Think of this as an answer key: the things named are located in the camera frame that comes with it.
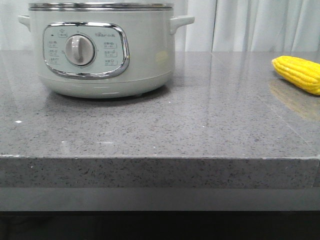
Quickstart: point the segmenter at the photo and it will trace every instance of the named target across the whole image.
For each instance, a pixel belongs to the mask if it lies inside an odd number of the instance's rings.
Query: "slow cooker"
[[[54,92],[80,98],[139,95],[164,85],[175,67],[170,3],[29,3],[37,74]]]

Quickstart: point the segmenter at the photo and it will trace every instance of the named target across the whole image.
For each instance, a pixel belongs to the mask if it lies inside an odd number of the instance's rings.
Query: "chrome trim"
[[[72,8],[72,9],[161,9],[173,8],[173,3],[142,3],[142,2],[51,2],[51,3],[29,3],[29,8]]]
[[[69,8],[69,7],[29,7],[30,12],[162,12],[172,11],[170,7],[167,8],[102,8],[102,7],[88,7],[88,8]]]
[[[123,60],[122,63],[120,64],[120,66],[112,71],[106,71],[106,72],[100,72],[100,73],[75,73],[75,72],[65,72],[65,71],[59,71],[54,69],[53,67],[51,67],[49,65],[49,63],[46,60],[45,57],[45,31],[47,28],[51,28],[51,27],[60,27],[60,26],[89,26],[89,27],[101,27],[101,28],[112,28],[114,30],[116,30],[119,35],[120,35],[120,39],[121,39],[121,43],[122,43],[122,49],[123,49]],[[88,63],[85,66],[90,65],[91,63],[93,63],[94,59],[96,58],[97,53],[94,53],[94,57],[92,59],[92,62]],[[62,76],[62,77],[66,77],[66,78],[73,78],[73,79],[101,79],[101,78],[111,78],[111,77],[115,77],[118,76],[120,74],[122,74],[127,67],[129,66],[130,63],[130,52],[129,52],[129,44],[128,44],[128,39],[127,36],[124,32],[124,30],[113,23],[106,23],[106,22],[54,22],[49,24],[43,31],[43,35],[42,35],[42,56],[43,56],[43,60],[46,64],[46,66],[56,75],[58,76]]]

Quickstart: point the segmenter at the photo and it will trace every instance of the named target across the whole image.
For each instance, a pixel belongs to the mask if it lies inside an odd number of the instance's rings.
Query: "gray countertop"
[[[32,52],[0,51],[0,188],[320,187],[320,98],[275,74],[284,54],[177,52],[165,86],[99,100],[56,94]]]

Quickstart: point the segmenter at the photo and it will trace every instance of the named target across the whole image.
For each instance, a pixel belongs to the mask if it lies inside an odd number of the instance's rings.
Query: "corn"
[[[294,56],[272,60],[275,71],[284,79],[314,95],[320,95],[320,64]]]

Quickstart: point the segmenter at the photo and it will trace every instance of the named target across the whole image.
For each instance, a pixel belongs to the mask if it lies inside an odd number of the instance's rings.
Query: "control panel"
[[[68,78],[109,78],[123,73],[130,54],[125,32],[104,22],[57,22],[43,32],[43,58]]]

